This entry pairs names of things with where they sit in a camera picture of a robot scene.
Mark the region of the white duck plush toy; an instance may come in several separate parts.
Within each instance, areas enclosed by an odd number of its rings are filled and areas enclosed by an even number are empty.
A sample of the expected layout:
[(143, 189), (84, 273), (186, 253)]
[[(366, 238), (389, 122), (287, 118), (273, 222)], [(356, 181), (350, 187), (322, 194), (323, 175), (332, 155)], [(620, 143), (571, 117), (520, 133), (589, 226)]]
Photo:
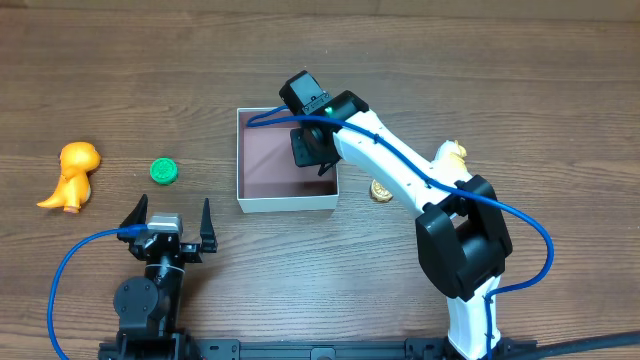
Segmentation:
[(472, 178), (466, 167), (466, 149), (457, 140), (445, 141), (437, 150), (431, 162), (435, 172), (435, 179), (448, 186), (458, 181), (467, 182)]

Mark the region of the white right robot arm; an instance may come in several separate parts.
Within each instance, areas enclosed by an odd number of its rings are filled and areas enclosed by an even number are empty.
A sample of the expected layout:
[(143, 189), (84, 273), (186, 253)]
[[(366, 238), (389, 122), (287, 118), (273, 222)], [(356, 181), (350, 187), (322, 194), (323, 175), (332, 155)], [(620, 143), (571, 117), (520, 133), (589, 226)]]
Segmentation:
[(283, 89), (280, 97), (300, 125), (297, 166), (326, 170), (345, 160), (396, 196), (415, 219), (419, 264), (447, 299), (449, 344), (464, 359), (492, 356), (501, 334), (489, 294), (512, 242), (495, 190), (469, 172), (465, 149), (447, 140), (434, 159), (423, 158), (350, 91)]

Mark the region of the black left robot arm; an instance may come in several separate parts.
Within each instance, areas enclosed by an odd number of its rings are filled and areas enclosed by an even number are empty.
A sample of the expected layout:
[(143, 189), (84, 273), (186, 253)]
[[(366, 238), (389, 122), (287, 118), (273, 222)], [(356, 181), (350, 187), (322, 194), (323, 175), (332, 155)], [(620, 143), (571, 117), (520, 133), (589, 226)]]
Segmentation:
[(200, 263), (203, 253), (215, 253), (217, 238), (210, 202), (204, 201), (200, 238), (184, 242), (182, 217), (177, 213), (147, 216), (143, 195), (123, 220), (117, 238), (145, 263), (144, 274), (125, 280), (114, 294), (119, 316), (116, 342), (102, 344), (100, 359), (201, 360), (202, 351), (188, 331), (177, 326), (187, 264)]

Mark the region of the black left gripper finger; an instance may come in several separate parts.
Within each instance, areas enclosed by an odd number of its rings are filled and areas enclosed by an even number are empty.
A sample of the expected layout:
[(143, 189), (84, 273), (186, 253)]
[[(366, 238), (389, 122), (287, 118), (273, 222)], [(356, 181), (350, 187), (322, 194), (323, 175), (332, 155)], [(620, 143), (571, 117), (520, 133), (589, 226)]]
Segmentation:
[(147, 207), (148, 196), (146, 194), (143, 194), (134, 209), (120, 224), (120, 227), (125, 228), (133, 225), (145, 225), (147, 217)]
[(201, 251), (203, 253), (216, 253), (218, 243), (211, 219), (211, 209), (208, 198), (204, 199), (199, 233), (201, 238)]

